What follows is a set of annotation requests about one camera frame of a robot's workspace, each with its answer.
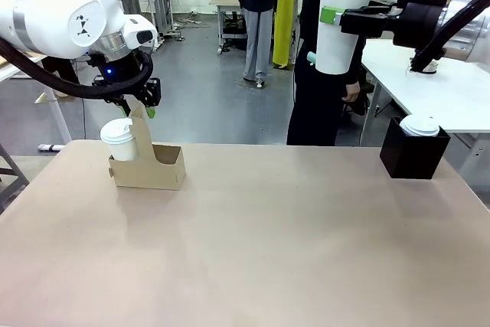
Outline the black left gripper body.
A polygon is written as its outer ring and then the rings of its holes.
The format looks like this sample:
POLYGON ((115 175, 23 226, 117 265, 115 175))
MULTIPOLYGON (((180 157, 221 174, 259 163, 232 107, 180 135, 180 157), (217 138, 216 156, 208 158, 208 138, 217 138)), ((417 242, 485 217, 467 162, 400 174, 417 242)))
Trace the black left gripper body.
POLYGON ((132 95, 143 104, 153 104, 153 62, 148 53, 136 49, 114 61, 107 61, 101 53, 96 53, 89 55, 87 63, 97 67, 101 75, 92 83, 94 87, 115 86, 122 90, 106 94, 105 102, 120 104, 123 96, 132 95))

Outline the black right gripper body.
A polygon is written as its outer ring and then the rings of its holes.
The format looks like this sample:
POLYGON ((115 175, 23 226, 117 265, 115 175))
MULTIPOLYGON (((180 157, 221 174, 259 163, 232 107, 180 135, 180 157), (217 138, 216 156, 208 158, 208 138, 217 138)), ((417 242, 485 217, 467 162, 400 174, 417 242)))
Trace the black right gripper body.
POLYGON ((393 44, 400 47, 425 47, 432 40, 445 7, 446 4, 418 2, 392 7, 390 15, 394 19, 390 23, 390 31, 394 34, 393 44))

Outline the person's left hand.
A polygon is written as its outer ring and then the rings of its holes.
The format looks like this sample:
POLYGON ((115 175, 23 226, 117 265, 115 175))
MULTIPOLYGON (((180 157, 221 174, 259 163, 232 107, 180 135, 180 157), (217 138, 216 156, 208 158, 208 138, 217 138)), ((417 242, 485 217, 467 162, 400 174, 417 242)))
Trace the person's left hand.
POLYGON ((361 87, 359 82, 347 84, 345 86, 346 94, 342 97, 342 100, 346 103, 353 103, 359 96, 361 92, 361 87))

